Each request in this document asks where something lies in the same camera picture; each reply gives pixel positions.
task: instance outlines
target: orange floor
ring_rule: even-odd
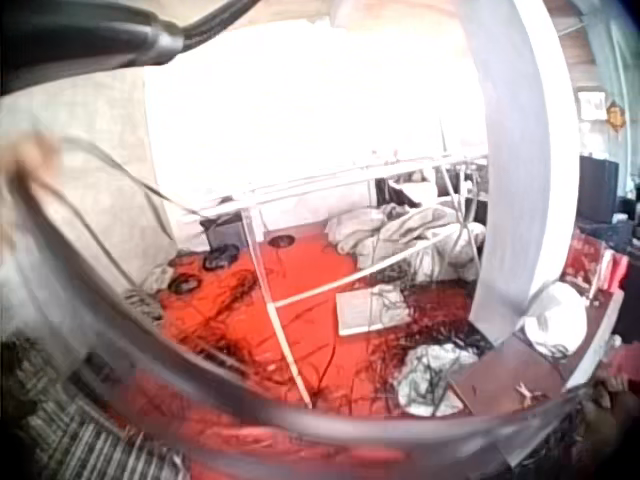
[[[327,244],[324,234],[297,238],[291,247],[284,249],[263,244],[261,252],[274,300],[355,271],[352,258],[338,254]],[[207,346],[222,350],[246,368],[250,385],[272,398],[301,404],[273,334],[248,253],[243,251],[230,268],[216,272],[204,271],[202,258],[193,255],[175,260],[176,274],[197,274],[202,284],[186,295],[160,293],[159,300],[166,312],[164,334],[198,353],[203,353]],[[281,308],[280,321],[316,408],[345,415],[401,415],[394,406],[393,392],[385,390],[384,385],[385,377],[390,381],[393,369],[402,364],[400,357],[386,357],[389,345],[426,324],[466,323],[470,301],[464,290],[456,286],[425,288],[407,299],[414,314],[409,327],[338,337],[335,295],[354,287],[358,285],[346,285]],[[390,365],[386,370],[385,362]],[[274,442],[277,435],[268,429],[253,428],[253,436],[242,441],[235,435],[237,429],[231,428],[232,442],[220,427],[221,423],[228,423],[223,416],[194,408],[184,418],[184,428],[206,445],[231,449],[268,445],[278,450],[278,442]],[[286,450],[283,445],[291,447],[286,441],[280,442]],[[312,448],[306,451],[314,456]],[[224,478],[197,467],[192,476],[196,480]]]

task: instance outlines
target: white fabric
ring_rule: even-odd
[[[417,209],[385,205],[380,209],[362,208],[329,220],[329,241],[339,253],[354,254],[359,269],[368,268],[393,255],[414,247],[421,241],[442,235],[443,229],[456,222],[455,211],[441,205]],[[485,227],[469,225],[476,245],[485,238]],[[478,278],[469,234],[463,232],[452,249],[457,234],[408,257],[413,280],[417,283]],[[445,258],[449,253],[449,262]]]
[[[478,357],[452,343],[421,345],[413,349],[393,382],[398,403],[407,413],[425,417],[450,415],[462,410],[464,405],[449,389],[447,376],[477,360]],[[430,390],[434,381],[435,388]]]
[[[587,334],[584,299],[566,283],[552,284],[529,308],[524,331],[543,355],[555,356],[558,349],[571,355]]]

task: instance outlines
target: black hose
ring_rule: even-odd
[[[255,7],[258,2],[260,0],[229,0],[213,12],[182,27],[184,35],[182,53],[193,50],[218,36]]]

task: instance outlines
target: black handle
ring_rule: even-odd
[[[2,94],[73,75],[167,63],[183,48],[174,23],[113,3],[4,0]]]

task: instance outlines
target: striped cloth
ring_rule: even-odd
[[[188,480],[183,457],[144,438],[127,437],[80,395],[58,384],[33,345],[17,372],[36,412],[25,421],[46,480]]]

